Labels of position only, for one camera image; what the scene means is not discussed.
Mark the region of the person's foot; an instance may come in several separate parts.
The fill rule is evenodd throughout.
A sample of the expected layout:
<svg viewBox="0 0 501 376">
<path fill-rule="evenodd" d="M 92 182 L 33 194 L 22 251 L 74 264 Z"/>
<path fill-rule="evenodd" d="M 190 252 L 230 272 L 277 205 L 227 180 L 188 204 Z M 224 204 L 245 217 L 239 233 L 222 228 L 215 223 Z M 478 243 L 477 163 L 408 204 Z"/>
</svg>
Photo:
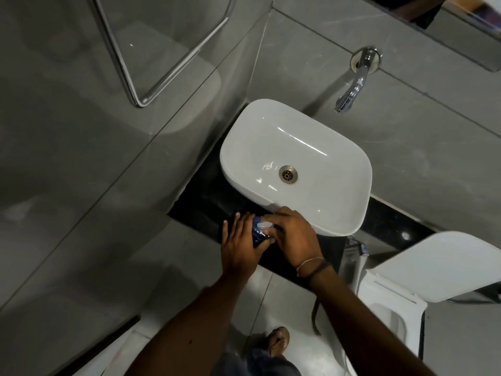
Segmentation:
<svg viewBox="0 0 501 376">
<path fill-rule="evenodd" d="M 287 328 L 281 326 L 275 328 L 266 337 L 266 351 L 271 357 L 283 356 L 290 343 L 290 333 Z"/>
</svg>

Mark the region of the person's left hand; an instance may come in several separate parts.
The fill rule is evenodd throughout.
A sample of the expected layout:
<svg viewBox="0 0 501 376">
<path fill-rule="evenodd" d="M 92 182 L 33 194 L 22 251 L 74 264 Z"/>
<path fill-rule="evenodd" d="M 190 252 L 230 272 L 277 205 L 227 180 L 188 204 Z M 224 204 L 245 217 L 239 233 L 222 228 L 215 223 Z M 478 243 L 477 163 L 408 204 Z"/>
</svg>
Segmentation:
<svg viewBox="0 0 501 376">
<path fill-rule="evenodd" d="M 246 284 L 255 272 L 259 260 L 265 252 L 255 252 L 252 239 L 252 223 L 254 214 L 248 214 L 248 220 L 242 235 L 238 237 L 238 220 L 240 213 L 235 214 L 232 227 L 229 222 L 222 224 L 222 272 L 238 284 Z"/>
</svg>

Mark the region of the person's right forearm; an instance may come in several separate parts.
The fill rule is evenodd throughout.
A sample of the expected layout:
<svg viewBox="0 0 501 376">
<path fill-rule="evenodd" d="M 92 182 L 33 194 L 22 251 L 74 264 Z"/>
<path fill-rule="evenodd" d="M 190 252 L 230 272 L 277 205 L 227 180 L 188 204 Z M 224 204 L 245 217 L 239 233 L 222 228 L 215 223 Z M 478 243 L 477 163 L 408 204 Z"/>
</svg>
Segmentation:
<svg viewBox="0 0 501 376">
<path fill-rule="evenodd" d="M 324 259 L 297 269 L 322 305 L 357 376 L 435 376 Z"/>
</svg>

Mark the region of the person's left forearm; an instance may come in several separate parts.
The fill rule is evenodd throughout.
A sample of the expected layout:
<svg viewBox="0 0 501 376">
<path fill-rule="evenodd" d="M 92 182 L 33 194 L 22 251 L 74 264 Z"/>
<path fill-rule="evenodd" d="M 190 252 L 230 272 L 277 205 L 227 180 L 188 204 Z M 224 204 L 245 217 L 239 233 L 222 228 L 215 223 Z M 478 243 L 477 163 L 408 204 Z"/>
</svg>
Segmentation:
<svg viewBox="0 0 501 376">
<path fill-rule="evenodd" d="M 124 376 L 208 376 L 254 270 L 230 268 L 149 341 Z"/>
</svg>

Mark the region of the white toilet bowl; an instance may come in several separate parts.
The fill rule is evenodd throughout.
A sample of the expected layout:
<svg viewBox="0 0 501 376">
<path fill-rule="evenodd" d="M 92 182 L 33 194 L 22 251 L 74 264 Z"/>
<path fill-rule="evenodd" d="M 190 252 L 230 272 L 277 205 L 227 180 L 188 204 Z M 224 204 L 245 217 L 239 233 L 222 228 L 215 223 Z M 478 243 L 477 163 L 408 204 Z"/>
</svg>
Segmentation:
<svg viewBox="0 0 501 376">
<path fill-rule="evenodd" d="M 372 270 L 363 270 L 356 288 L 358 298 L 420 358 L 422 317 L 427 303 Z"/>
</svg>

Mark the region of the chrome health faucet sprayer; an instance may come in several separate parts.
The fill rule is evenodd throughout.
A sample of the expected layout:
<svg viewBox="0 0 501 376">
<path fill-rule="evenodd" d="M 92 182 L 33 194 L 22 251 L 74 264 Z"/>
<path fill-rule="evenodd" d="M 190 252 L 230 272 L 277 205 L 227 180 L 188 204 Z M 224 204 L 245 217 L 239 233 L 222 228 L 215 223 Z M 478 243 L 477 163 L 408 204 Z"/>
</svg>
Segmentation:
<svg viewBox="0 0 501 376">
<path fill-rule="evenodd" d="M 363 242 L 357 240 L 354 236 L 348 236 L 344 246 L 344 254 L 350 256 L 358 255 L 359 257 L 367 257 L 369 256 L 369 251 Z"/>
</svg>

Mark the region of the person's blue jeans leg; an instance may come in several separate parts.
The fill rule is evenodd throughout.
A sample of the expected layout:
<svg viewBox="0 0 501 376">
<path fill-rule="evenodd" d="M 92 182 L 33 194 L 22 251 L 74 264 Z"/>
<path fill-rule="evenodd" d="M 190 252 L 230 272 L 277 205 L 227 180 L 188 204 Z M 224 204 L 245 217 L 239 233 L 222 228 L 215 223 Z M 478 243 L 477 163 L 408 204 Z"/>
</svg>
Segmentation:
<svg viewBox="0 0 501 376">
<path fill-rule="evenodd" d="M 272 356 L 259 348 L 252 349 L 245 360 L 224 352 L 210 376 L 302 376 L 298 368 L 283 355 Z"/>
</svg>

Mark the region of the chrome towel bar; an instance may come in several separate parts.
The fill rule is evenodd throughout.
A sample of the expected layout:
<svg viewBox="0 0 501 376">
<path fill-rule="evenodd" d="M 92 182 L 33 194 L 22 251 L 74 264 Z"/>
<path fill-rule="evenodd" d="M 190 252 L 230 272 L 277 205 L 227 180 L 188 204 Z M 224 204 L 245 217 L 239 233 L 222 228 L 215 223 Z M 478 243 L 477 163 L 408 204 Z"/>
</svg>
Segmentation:
<svg viewBox="0 0 501 376">
<path fill-rule="evenodd" d="M 229 0 L 226 11 L 220 21 L 218 21 L 190 50 L 177 43 L 171 37 L 155 31 L 153 28 L 149 28 L 144 24 L 133 23 L 132 27 L 142 26 L 148 30 L 148 34 L 147 40 L 140 40 L 136 45 L 130 44 L 132 49 L 130 49 L 129 52 L 139 55 L 141 54 L 140 48 L 143 46 L 147 49 L 153 49 L 153 53 L 157 55 L 147 56 L 147 58 L 155 61 L 158 58 L 163 58 L 164 55 L 167 54 L 168 63 L 172 64 L 168 71 L 161 76 L 144 95 L 140 96 L 134 86 L 133 78 L 129 72 L 125 58 L 123 57 L 119 41 L 116 39 L 108 18 L 106 17 L 106 12 L 101 0 L 89 0 L 96 23 L 115 66 L 117 75 L 122 82 L 122 86 L 125 93 L 128 95 L 129 101 L 136 108 L 145 108 L 151 104 L 167 85 L 199 54 L 204 46 L 228 23 L 236 2 L 237 0 Z"/>
</svg>

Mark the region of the blue cleaner bottle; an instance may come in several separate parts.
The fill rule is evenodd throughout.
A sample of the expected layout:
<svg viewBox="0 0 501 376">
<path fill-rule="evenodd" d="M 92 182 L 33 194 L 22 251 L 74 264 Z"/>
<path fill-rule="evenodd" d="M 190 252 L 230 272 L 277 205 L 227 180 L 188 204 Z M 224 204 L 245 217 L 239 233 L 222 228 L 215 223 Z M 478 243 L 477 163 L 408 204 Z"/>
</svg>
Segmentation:
<svg viewBox="0 0 501 376">
<path fill-rule="evenodd" d="M 257 248 L 262 242 L 268 240 L 270 237 L 266 232 L 273 228 L 273 223 L 269 221 L 262 221 L 261 217 L 255 216 L 252 223 L 252 239 L 253 247 Z"/>
</svg>

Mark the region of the chrome wall faucet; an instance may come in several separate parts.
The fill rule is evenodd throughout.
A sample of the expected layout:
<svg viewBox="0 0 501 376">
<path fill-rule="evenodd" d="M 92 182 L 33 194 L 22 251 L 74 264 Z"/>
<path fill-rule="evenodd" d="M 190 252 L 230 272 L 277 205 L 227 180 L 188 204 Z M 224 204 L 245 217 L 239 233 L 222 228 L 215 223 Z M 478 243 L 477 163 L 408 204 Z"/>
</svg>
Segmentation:
<svg viewBox="0 0 501 376">
<path fill-rule="evenodd" d="M 382 55 L 373 46 L 361 48 L 351 56 L 350 68 L 354 73 L 354 77 L 346 92 L 336 101 L 336 112 L 342 114 L 353 107 L 355 99 L 365 86 L 368 75 L 379 70 L 381 62 Z"/>
</svg>

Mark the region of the wall mirror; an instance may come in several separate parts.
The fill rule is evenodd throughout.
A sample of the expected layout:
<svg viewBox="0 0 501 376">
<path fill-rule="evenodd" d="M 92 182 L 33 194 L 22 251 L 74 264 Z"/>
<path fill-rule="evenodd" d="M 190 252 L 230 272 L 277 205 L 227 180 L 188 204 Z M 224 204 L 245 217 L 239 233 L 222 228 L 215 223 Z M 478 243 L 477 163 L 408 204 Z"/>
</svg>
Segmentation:
<svg viewBox="0 0 501 376">
<path fill-rule="evenodd" d="M 501 71 L 501 0 L 368 0 L 482 68 Z"/>
</svg>

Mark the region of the white ceramic wash basin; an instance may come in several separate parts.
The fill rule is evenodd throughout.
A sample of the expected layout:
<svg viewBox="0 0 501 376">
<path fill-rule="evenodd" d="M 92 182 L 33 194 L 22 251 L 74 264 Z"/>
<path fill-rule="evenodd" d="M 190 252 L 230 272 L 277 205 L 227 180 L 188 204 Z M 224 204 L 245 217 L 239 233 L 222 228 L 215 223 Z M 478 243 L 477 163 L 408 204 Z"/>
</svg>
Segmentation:
<svg viewBox="0 0 501 376">
<path fill-rule="evenodd" d="M 298 211 L 317 234 L 347 237 L 365 219 L 372 166 L 354 142 L 281 102 L 247 105 L 220 149 L 231 186 L 270 212 Z M 284 165 L 297 170 L 294 184 L 281 181 Z"/>
</svg>

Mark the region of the person's right hand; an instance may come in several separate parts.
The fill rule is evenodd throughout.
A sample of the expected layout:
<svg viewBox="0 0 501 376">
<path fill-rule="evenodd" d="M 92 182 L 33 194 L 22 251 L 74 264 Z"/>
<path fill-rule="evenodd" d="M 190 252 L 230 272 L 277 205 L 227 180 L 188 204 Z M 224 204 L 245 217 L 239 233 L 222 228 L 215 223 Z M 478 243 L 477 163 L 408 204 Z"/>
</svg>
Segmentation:
<svg viewBox="0 0 501 376">
<path fill-rule="evenodd" d="M 279 228 L 276 243 L 295 269 L 315 264 L 323 258 L 314 229 L 296 210 L 281 207 L 274 214 L 261 216 L 261 220 L 272 222 Z"/>
</svg>

